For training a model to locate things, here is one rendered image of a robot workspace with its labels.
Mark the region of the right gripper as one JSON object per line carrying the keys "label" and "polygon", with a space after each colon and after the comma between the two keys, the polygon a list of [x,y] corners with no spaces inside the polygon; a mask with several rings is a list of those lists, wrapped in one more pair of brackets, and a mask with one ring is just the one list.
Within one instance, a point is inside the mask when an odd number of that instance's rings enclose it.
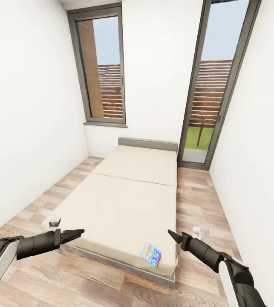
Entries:
{"label": "right gripper", "polygon": [[168,230],[168,233],[173,237],[176,243],[182,243],[180,249],[183,251],[190,251],[201,262],[204,262],[206,251],[208,248],[210,248],[208,244],[197,238],[193,238],[185,232],[182,232],[182,235],[179,235],[171,230]]}

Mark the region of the board game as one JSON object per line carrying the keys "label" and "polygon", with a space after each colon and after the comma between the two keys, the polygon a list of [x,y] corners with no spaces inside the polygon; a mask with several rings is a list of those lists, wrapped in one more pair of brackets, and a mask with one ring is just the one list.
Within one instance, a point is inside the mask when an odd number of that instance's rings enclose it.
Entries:
{"label": "board game", "polygon": [[139,256],[155,268],[161,254],[162,253],[157,248],[153,247],[149,242],[145,242]]}

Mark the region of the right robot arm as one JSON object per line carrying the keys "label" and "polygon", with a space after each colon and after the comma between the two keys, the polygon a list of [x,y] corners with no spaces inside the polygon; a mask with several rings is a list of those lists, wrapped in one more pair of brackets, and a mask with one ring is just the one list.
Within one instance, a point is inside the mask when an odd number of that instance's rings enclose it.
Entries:
{"label": "right robot arm", "polygon": [[176,243],[182,243],[180,249],[190,251],[202,263],[219,273],[229,307],[267,307],[260,293],[254,288],[254,279],[249,267],[242,261],[225,252],[217,252],[204,241],[209,229],[194,227],[194,233],[179,235],[171,230],[168,233]]}

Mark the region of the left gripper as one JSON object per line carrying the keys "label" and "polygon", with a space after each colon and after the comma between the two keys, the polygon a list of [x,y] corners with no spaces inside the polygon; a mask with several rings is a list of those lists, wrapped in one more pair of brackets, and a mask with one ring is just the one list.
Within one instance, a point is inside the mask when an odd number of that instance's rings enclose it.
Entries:
{"label": "left gripper", "polygon": [[56,229],[55,232],[44,232],[43,234],[35,235],[32,246],[32,255],[36,256],[55,249],[58,250],[61,244],[79,238],[84,232],[84,229],[77,229],[65,230],[61,233],[61,229]]}

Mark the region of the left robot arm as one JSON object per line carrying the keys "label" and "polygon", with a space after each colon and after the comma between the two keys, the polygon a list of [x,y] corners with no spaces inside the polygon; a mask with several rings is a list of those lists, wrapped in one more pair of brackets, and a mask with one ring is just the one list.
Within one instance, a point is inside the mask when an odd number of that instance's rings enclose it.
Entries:
{"label": "left robot arm", "polygon": [[0,280],[15,257],[17,260],[21,260],[29,256],[58,250],[61,244],[79,238],[85,232],[84,229],[77,229],[65,230],[61,233],[61,229],[57,229],[60,222],[61,218],[53,215],[43,234],[26,238],[24,236],[0,238]]}

